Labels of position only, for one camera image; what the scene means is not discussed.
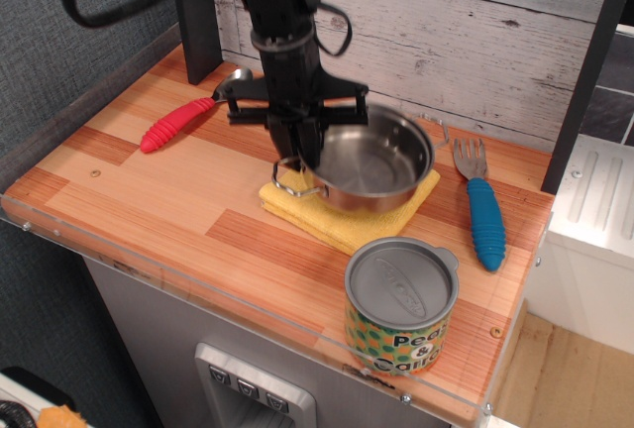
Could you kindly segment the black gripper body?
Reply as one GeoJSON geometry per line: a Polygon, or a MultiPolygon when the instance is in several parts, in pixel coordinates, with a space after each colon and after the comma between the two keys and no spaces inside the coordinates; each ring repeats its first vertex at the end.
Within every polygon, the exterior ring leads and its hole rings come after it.
{"type": "Polygon", "coordinates": [[[229,91],[228,119],[232,125],[282,127],[316,123],[366,124],[368,88],[335,77],[321,64],[316,44],[259,48],[262,78],[241,82],[229,91]]]}

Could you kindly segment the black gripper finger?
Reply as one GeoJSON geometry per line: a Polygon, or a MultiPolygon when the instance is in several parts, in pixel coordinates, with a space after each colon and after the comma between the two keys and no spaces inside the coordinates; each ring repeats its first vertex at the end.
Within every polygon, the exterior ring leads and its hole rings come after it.
{"type": "Polygon", "coordinates": [[[327,126],[320,121],[306,120],[296,125],[296,131],[299,156],[306,166],[316,169],[321,161],[327,126]]]}
{"type": "Polygon", "coordinates": [[[273,123],[269,125],[270,138],[281,159],[300,155],[298,138],[292,125],[273,123]]]}

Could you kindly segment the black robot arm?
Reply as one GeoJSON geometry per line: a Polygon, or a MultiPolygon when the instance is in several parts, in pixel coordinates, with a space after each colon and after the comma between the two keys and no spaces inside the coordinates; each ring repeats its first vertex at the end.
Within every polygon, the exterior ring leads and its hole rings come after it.
{"type": "Polygon", "coordinates": [[[241,0],[251,22],[251,40],[264,75],[237,81],[227,92],[233,125],[262,125],[278,155],[320,163],[325,134],[334,125],[368,121],[366,85],[329,74],[315,15],[340,9],[323,0],[241,0]]]}

